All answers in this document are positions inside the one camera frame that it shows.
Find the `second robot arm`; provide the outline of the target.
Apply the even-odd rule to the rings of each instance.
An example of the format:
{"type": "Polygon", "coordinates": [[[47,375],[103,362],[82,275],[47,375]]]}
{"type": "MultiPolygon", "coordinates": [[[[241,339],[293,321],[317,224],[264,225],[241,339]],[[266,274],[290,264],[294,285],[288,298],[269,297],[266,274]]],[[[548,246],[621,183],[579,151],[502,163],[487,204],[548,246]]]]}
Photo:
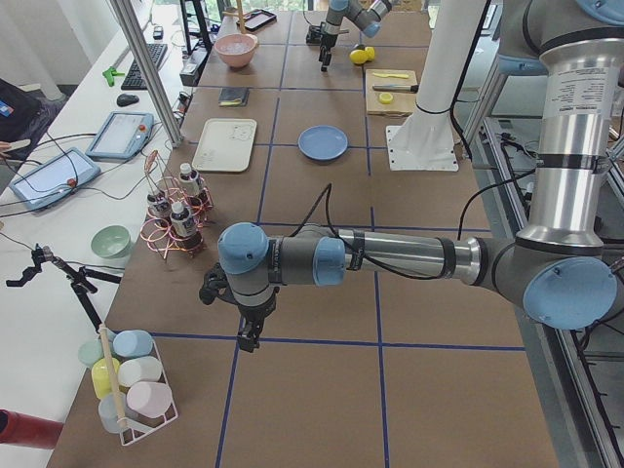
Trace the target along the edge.
{"type": "Polygon", "coordinates": [[[326,19],[319,25],[310,25],[306,35],[307,44],[320,46],[321,71],[328,71],[332,60],[332,48],[338,35],[342,33],[341,25],[344,19],[350,20],[367,37],[372,38],[379,31],[382,19],[392,11],[395,4],[395,1],[375,0],[365,9],[356,0],[331,0],[326,19]]]}

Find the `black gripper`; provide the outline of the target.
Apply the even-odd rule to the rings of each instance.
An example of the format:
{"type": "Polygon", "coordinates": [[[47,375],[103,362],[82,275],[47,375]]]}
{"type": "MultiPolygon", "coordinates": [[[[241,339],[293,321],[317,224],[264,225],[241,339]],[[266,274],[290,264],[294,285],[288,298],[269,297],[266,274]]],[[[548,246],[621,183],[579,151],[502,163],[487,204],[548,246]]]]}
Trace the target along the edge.
{"type": "Polygon", "coordinates": [[[242,351],[252,353],[259,347],[264,320],[276,309],[278,293],[273,291],[271,296],[259,305],[238,305],[243,325],[238,330],[237,344],[242,351]]]}

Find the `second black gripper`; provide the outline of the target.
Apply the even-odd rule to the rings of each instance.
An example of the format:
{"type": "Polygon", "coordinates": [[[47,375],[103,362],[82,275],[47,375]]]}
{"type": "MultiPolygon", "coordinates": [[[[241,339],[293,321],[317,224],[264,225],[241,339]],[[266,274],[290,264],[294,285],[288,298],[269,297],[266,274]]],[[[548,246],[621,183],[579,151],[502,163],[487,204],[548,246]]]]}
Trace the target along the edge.
{"type": "Polygon", "coordinates": [[[321,71],[327,72],[332,60],[332,48],[335,46],[337,37],[345,34],[348,29],[341,29],[339,26],[322,22],[320,25],[309,25],[306,34],[307,45],[318,45],[320,47],[319,62],[321,71]]]}

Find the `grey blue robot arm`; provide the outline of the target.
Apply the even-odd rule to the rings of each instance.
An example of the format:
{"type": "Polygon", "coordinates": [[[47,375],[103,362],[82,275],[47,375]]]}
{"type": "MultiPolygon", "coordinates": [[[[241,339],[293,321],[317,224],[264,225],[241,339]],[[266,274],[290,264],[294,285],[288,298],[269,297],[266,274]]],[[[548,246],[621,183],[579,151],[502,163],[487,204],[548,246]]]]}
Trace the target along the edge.
{"type": "Polygon", "coordinates": [[[595,232],[615,88],[623,65],[619,1],[507,1],[499,54],[547,74],[527,225],[511,241],[413,237],[303,221],[286,237],[252,223],[229,226],[200,291],[235,304],[237,344],[252,352],[282,286],[334,286],[349,271],[452,278],[500,294],[531,319],[578,330],[602,318],[618,294],[595,232]]]}

